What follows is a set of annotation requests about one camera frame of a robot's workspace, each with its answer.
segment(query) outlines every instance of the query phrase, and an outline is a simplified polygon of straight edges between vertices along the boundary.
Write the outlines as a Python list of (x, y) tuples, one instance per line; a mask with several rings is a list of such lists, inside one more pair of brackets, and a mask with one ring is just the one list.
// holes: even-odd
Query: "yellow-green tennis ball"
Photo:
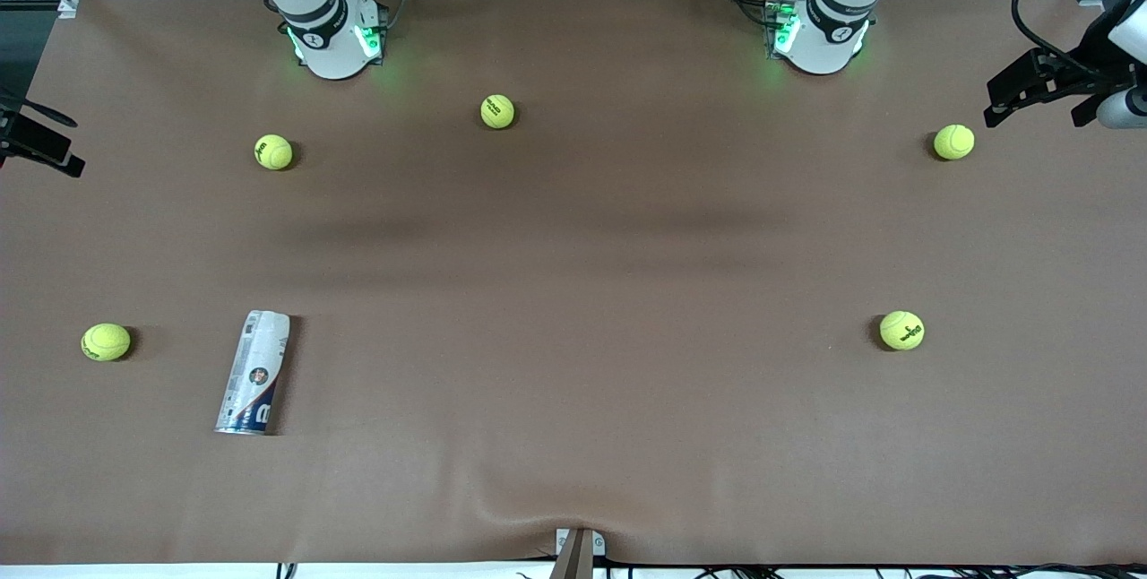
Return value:
[(947, 125), (936, 133), (933, 141), (933, 149), (943, 159), (959, 159), (967, 154), (972, 154), (972, 147), (976, 146), (976, 134), (963, 125)]
[(910, 351), (924, 341), (924, 322), (906, 310), (889, 313), (880, 322), (880, 338), (897, 351)]
[(255, 159), (267, 170), (279, 171), (283, 166), (290, 165), (295, 151), (290, 149), (290, 142), (282, 135), (263, 135), (255, 142)]
[(514, 120), (514, 102), (508, 96), (487, 96), (482, 101), (482, 120), (492, 130), (504, 130)]
[(79, 347), (84, 354), (96, 362), (110, 362), (111, 359), (123, 358), (127, 346), (131, 345), (131, 335), (127, 335), (127, 330), (118, 324), (89, 327), (79, 341)]

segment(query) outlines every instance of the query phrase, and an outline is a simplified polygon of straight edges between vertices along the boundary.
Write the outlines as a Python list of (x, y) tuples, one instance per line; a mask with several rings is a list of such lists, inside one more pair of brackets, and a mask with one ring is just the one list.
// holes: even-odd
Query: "table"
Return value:
[[(259, 0), (83, 0), (31, 96), (87, 170), (0, 171), (0, 560), (1141, 560), (1144, 135), (983, 130), (1007, 3), (883, 0), (811, 77), (725, 0), (411, 0), (322, 81)], [(278, 435), (216, 435), (252, 308)]]

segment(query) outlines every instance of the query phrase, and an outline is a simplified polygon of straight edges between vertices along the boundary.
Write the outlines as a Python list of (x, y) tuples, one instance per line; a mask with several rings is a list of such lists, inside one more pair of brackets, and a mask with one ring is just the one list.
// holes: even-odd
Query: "cylindrical can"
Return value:
[(290, 316), (287, 314), (270, 310), (251, 310), (247, 314), (216, 421), (217, 432), (247, 436), (267, 432), (289, 336)]

